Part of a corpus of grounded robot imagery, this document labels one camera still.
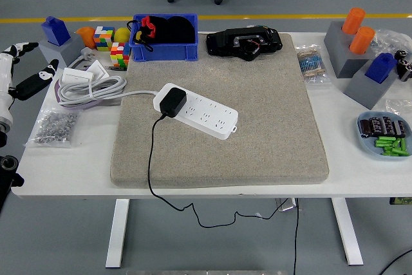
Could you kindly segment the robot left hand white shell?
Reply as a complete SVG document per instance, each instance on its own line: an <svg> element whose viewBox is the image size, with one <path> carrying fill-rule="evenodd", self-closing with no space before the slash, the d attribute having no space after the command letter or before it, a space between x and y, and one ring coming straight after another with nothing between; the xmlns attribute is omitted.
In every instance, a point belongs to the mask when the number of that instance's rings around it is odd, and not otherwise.
<svg viewBox="0 0 412 275"><path fill-rule="evenodd" d="M16 43L1 52L1 122L11 126L13 117L9 107L14 99L27 100L47 87L54 78L59 65L58 59L50 63L16 86L12 86L14 65L25 53L38 47L38 43Z"/></svg>

